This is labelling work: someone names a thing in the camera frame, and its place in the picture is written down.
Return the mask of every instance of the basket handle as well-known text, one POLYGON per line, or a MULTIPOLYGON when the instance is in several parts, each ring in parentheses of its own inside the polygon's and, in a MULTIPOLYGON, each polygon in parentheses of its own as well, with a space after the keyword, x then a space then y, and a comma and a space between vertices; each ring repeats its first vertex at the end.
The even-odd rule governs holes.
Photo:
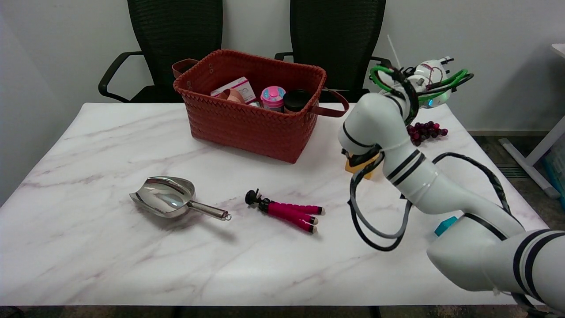
POLYGON ((198 61, 193 58, 187 58, 183 59, 182 61, 176 62, 172 65, 173 75, 175 76, 175 78, 178 78, 182 75, 182 73, 190 70, 190 68, 193 67, 196 63, 198 63, 198 61))
POLYGON ((328 117, 341 117, 345 115, 345 113, 347 113, 347 111, 349 110, 349 103, 347 102, 345 97, 341 96, 341 94, 339 94, 336 91, 332 91, 331 89, 328 89, 328 92, 330 92, 332 95, 335 96, 335 98, 337 98, 337 100, 340 101, 341 105, 344 106, 344 109, 336 110, 336 109, 329 109, 329 108, 316 106, 311 108, 310 112, 317 115, 328 116, 328 117))

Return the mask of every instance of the pink lid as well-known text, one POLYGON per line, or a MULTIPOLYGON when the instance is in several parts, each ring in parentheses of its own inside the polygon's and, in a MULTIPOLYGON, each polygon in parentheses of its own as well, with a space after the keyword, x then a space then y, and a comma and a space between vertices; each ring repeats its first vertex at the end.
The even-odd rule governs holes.
POLYGON ((269 86, 263 90, 261 100, 263 105, 269 108, 279 108, 284 105, 283 96, 286 94, 282 87, 269 86))

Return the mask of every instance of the chair armrest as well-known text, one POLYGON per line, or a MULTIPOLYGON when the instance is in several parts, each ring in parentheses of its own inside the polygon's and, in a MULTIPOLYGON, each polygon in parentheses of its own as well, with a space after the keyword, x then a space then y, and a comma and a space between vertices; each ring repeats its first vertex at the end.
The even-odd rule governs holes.
POLYGON ((381 57, 371 57, 371 60, 381 62, 380 64, 383 66, 392 66, 390 59, 381 58, 381 57))
POLYGON ((106 70, 106 73, 100 80, 100 83, 98 83, 98 91, 102 96, 113 98, 120 102, 129 102, 127 98, 124 98, 122 96, 113 93, 108 93, 108 84, 110 83, 110 80, 112 80, 112 78, 114 77, 114 74, 116 74, 116 71, 120 68, 120 66, 124 63, 124 61, 131 55, 143 55, 143 52, 140 51, 124 52, 118 55, 118 57, 112 62, 108 70, 106 70))
POLYGON ((275 54, 275 59, 278 59, 279 61, 284 61, 284 57, 289 57, 289 56, 293 56, 293 53, 292 52, 277 53, 275 54))

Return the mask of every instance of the pink cup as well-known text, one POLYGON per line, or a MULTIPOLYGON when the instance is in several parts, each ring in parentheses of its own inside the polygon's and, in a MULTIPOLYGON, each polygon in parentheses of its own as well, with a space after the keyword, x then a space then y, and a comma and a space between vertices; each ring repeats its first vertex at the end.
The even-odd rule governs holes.
POLYGON ((263 90, 261 94, 261 101, 263 101, 263 107, 266 109, 283 112, 284 101, 283 96, 286 94, 282 87, 269 86, 263 90))

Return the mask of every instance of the white marble tabletop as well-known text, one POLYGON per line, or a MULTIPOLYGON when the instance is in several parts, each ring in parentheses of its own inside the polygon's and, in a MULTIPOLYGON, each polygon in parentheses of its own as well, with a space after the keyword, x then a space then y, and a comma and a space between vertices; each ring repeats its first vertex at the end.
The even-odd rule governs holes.
MULTIPOLYGON (((455 151, 493 169, 527 230, 545 228, 447 106, 422 110, 447 137, 426 141, 428 156, 455 151)), ((377 252, 358 237, 347 206, 337 129, 319 117, 294 165, 195 140, 182 104, 85 104, 47 155, 0 209, 0 305, 418 305, 512 304, 505 295, 464 291, 432 265, 426 248, 451 215, 413 209, 405 238, 377 252), (233 214, 179 220, 138 211, 145 179, 190 179, 197 199, 233 214), (322 205, 319 232, 307 235, 244 203, 250 189, 285 203, 322 205)), ((490 200, 487 178, 445 159, 441 169, 490 200)), ((358 201, 374 225, 392 232, 405 201, 377 173, 358 201)), ((380 243, 389 243, 374 238, 380 243)))

